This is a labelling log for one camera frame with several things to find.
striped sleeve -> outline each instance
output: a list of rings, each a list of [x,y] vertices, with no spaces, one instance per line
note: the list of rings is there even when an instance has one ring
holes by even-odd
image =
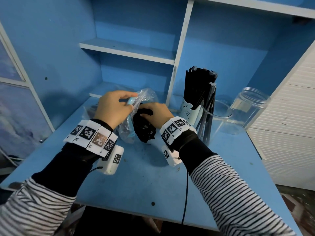
[[[29,178],[1,207],[0,235],[53,235],[75,199]]]
[[[219,155],[204,160],[191,179],[224,235],[296,235]]]

clear plastic cup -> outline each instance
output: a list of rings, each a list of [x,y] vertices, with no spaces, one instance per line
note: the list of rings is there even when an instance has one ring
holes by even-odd
[[[208,124],[207,118],[202,117],[196,122],[200,122],[200,124],[196,125],[196,130],[199,138],[208,146],[212,140],[214,139],[215,135],[218,133],[220,128],[222,128],[228,121],[228,119],[232,115],[232,109],[225,103],[215,100],[214,111],[213,113],[208,112],[203,105],[201,105],[203,116],[208,117]]]
[[[241,131],[246,131],[254,122],[255,115],[264,110],[270,100],[270,96],[258,89],[243,88],[231,105],[232,116],[225,126],[225,132],[238,134]]]

white corrugated wall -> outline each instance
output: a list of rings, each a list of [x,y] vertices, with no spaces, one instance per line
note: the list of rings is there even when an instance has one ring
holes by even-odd
[[[249,129],[275,184],[315,190],[314,43]]]

black cable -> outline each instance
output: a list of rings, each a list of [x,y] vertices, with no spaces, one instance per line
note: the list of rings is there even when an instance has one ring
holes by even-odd
[[[94,171],[94,170],[97,170],[97,169],[102,169],[103,167],[95,167],[94,169],[92,169],[92,170],[90,170],[90,172],[89,173],[91,173],[92,171]]]
[[[186,181],[186,199],[185,199],[185,207],[184,207],[184,213],[183,213],[183,219],[181,221],[181,224],[184,224],[185,214],[186,214],[186,206],[187,206],[187,197],[188,197],[188,171],[187,174],[187,181]]]

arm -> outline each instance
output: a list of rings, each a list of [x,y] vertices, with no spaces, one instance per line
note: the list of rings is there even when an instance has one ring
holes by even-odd
[[[100,98],[92,120],[113,131],[133,109],[119,99],[135,96],[136,93],[126,91],[107,93]],[[53,235],[98,158],[81,146],[66,143],[41,172],[24,181],[0,208],[0,235]]]
[[[153,111],[152,116],[142,116],[156,128],[174,117],[165,104],[147,103],[140,108]],[[192,182],[224,235],[296,235],[193,131],[183,132],[171,147],[179,151]]]

